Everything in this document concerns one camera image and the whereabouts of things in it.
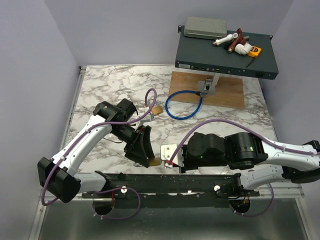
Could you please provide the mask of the brass padlock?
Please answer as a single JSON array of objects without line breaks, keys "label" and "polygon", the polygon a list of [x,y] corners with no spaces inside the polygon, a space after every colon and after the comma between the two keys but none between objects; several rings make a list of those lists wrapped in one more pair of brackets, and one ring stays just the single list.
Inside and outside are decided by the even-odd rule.
[{"label": "brass padlock", "polygon": [[[149,158],[147,161],[148,161],[150,167],[160,166],[162,164],[162,160],[160,157]],[[136,162],[133,164],[133,166],[134,167],[143,167],[142,164],[136,163]]]},{"label": "brass padlock", "polygon": [[154,106],[151,111],[155,116],[158,116],[164,112],[160,105]]}]

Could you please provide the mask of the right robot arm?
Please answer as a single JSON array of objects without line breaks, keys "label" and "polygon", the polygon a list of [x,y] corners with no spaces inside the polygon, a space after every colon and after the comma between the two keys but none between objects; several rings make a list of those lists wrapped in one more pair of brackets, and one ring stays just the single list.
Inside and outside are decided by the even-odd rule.
[{"label": "right robot arm", "polygon": [[182,173],[199,167],[242,170],[240,177],[230,183],[230,191],[241,196],[247,190],[281,180],[294,184],[318,181],[320,144],[315,140],[303,145],[282,143],[248,132],[226,137],[196,132],[182,146],[175,164]]}]

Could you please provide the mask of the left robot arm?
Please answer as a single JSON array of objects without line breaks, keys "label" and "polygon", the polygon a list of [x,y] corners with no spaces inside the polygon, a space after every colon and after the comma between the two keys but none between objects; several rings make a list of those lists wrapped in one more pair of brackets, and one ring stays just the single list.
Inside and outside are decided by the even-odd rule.
[{"label": "left robot arm", "polygon": [[155,159],[150,133],[151,127],[140,124],[133,128],[129,118],[137,111],[128,99],[117,105],[103,101],[95,107],[85,127],[71,142],[52,158],[42,157],[37,163],[40,185],[64,203],[78,193],[95,192],[104,198],[110,194],[111,185],[101,172],[77,173],[83,160],[108,134],[126,143],[125,157],[146,168]]}]

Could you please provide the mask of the white pipe elbow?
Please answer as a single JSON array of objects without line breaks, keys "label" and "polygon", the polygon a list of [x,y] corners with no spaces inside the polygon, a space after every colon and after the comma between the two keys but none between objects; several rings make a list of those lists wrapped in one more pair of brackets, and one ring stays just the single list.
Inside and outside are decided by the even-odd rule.
[{"label": "white pipe elbow", "polygon": [[252,49],[253,46],[246,42],[245,44],[238,43],[235,46],[234,51],[240,55],[248,55]]}]

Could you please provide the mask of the wooden board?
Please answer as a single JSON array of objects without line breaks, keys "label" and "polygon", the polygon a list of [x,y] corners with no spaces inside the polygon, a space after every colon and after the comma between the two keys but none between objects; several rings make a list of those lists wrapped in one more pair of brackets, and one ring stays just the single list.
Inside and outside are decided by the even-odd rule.
[{"label": "wooden board", "polygon": [[[179,91],[205,92],[205,83],[213,80],[212,75],[173,71],[169,95]],[[212,86],[202,104],[233,109],[245,108],[244,86],[241,78],[220,76],[217,84]]]}]

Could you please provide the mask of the white pipe with brass end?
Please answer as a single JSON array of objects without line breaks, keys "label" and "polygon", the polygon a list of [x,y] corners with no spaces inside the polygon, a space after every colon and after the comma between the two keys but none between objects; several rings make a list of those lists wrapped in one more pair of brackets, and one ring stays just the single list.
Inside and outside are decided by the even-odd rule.
[{"label": "white pipe with brass end", "polygon": [[214,42],[213,42],[213,45],[214,46],[220,46],[224,43],[232,43],[237,37],[238,37],[238,33],[233,33],[233,34],[228,34],[227,36],[223,37],[223,38],[220,38],[220,39],[216,39]]}]

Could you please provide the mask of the yellow tape measure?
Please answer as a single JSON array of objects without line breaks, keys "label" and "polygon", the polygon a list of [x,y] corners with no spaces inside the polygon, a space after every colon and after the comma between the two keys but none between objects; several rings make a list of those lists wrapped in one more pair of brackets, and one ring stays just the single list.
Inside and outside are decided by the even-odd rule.
[{"label": "yellow tape measure", "polygon": [[259,56],[259,54],[261,53],[261,51],[262,51],[262,49],[260,47],[253,46],[247,55],[252,58],[257,58]]}]

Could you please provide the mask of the brown pipe fitting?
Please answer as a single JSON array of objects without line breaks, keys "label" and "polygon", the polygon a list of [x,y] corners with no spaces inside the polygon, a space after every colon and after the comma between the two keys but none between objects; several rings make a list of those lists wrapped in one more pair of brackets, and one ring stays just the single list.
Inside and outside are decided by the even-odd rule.
[{"label": "brown pipe fitting", "polygon": [[235,50],[235,47],[237,44],[242,44],[245,45],[247,43],[247,39],[243,36],[243,32],[241,28],[238,28],[236,30],[237,37],[234,38],[233,42],[231,45],[228,47],[228,53],[232,53]]}]

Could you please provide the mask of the grey plastic case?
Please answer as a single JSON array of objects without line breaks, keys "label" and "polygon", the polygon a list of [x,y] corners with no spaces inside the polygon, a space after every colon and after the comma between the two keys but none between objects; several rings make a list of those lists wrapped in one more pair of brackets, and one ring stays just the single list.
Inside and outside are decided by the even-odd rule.
[{"label": "grey plastic case", "polygon": [[222,19],[190,16],[185,22],[183,34],[190,38],[220,39],[227,36],[227,22]]}]

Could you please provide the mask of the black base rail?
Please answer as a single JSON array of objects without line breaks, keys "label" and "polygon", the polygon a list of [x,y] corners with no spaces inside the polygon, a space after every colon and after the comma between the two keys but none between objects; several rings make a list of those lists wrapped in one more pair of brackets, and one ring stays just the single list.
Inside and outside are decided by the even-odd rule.
[{"label": "black base rail", "polygon": [[228,208],[230,197],[258,197],[254,190],[245,190],[240,174],[126,174],[108,173],[102,193],[86,192],[84,199],[93,199],[98,209],[109,206],[141,208]]}]

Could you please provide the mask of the grey metal socket bracket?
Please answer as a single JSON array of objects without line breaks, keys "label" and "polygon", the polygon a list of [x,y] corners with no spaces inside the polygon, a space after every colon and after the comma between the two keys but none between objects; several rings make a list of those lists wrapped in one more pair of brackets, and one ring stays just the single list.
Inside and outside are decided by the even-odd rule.
[{"label": "grey metal socket bracket", "polygon": [[203,98],[207,97],[208,95],[215,95],[216,86],[214,85],[213,79],[206,78],[205,81],[199,81],[198,91],[200,92],[199,95]]}]

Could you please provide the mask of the blue rack network switch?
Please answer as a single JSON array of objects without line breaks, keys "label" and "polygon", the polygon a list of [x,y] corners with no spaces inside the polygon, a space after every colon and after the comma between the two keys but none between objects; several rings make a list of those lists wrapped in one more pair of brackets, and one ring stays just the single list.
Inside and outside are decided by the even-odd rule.
[{"label": "blue rack network switch", "polygon": [[244,32],[249,43],[261,48],[256,59],[232,52],[228,53],[225,45],[214,46],[212,39],[187,37],[184,26],[178,26],[180,33],[175,67],[187,70],[229,74],[236,76],[274,80],[278,66],[271,39],[267,34]]}]

